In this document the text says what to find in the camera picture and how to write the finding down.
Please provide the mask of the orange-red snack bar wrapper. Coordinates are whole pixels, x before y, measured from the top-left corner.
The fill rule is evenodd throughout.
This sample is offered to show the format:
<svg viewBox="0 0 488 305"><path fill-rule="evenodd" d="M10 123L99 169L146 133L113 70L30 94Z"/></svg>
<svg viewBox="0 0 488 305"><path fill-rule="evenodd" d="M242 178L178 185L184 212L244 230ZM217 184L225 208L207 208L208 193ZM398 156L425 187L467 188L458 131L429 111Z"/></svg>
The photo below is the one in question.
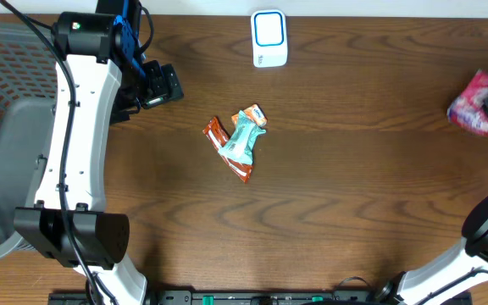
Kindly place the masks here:
<svg viewBox="0 0 488 305"><path fill-rule="evenodd" d="M253 166L243 164L229 155L230 136L219 122L217 117L209 120L202 133L208 138L215 151L223 159L225 164L239 177L241 181L247 183L252 175Z"/></svg>

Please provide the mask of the small orange tissue pack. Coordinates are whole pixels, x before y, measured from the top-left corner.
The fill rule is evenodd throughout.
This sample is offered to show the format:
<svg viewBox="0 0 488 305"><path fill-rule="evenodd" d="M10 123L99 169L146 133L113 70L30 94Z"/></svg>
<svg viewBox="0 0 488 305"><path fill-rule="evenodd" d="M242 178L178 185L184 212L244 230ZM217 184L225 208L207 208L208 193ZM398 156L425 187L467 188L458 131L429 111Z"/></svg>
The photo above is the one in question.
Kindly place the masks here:
<svg viewBox="0 0 488 305"><path fill-rule="evenodd" d="M234 126L250 125L253 122L258 127L264 127L268 123L263 110L257 104L239 110L231 117L231 121Z"/></svg>

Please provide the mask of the mint green wipes pack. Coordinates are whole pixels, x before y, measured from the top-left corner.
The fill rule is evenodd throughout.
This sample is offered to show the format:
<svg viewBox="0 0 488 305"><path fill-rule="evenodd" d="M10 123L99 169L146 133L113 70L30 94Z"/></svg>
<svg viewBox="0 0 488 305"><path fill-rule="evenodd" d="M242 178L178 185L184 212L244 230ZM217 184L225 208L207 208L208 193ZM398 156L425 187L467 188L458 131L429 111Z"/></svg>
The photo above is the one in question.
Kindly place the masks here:
<svg viewBox="0 0 488 305"><path fill-rule="evenodd" d="M229 155L243 164L253 164L253 147L259 136L266 130L258 127L253 122L250 125L238 125L229 140Z"/></svg>

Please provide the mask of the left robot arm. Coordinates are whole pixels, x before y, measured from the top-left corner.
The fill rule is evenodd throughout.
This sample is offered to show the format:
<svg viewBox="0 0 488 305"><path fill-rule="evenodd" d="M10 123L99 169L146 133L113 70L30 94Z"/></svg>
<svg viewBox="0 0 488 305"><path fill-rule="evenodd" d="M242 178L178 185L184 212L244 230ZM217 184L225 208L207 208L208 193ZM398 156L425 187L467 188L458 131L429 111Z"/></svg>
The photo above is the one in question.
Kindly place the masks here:
<svg viewBox="0 0 488 305"><path fill-rule="evenodd" d="M57 102L42 181L14 228L42 256L86 277L90 304L143 304L147 278L128 252L130 222L108 213L103 182L108 129L183 98L174 68L146 61L137 1L101 1L64 12L45 45L56 60Z"/></svg>

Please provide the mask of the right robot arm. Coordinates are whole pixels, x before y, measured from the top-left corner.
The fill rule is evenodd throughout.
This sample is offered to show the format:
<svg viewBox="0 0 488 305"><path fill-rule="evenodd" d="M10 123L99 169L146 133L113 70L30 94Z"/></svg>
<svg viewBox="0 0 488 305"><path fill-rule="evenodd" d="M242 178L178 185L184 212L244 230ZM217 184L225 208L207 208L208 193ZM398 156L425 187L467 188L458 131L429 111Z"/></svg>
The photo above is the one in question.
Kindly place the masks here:
<svg viewBox="0 0 488 305"><path fill-rule="evenodd" d="M488 87L458 97L447 110L453 124L488 135ZM442 304L488 281L488 196L465 219L462 238L425 266L399 274L374 295L384 304Z"/></svg>

